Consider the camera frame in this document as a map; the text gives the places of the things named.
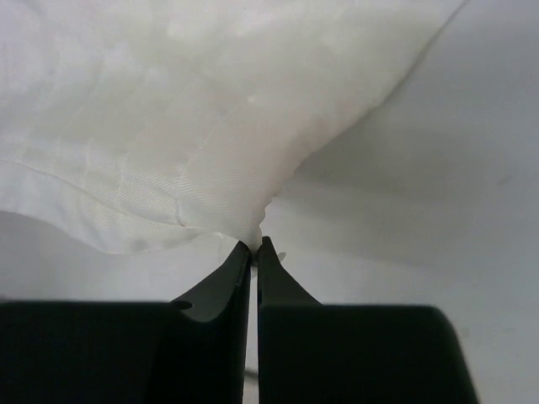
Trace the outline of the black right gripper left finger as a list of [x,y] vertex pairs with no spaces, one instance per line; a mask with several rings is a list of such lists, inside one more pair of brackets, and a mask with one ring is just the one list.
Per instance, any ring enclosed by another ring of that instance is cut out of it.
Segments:
[[239,403],[251,255],[165,302],[1,305],[4,403]]

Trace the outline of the white pleated skirt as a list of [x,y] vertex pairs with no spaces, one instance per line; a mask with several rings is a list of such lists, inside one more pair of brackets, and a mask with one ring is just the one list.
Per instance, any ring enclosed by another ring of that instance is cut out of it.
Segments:
[[4,1],[1,208],[107,253],[257,248],[458,1]]

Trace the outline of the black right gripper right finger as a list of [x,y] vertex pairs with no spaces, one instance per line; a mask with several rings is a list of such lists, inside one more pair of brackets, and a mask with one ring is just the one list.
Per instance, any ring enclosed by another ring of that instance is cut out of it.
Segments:
[[263,403],[475,403],[444,313],[420,305],[324,305],[283,268],[265,237],[258,261]]

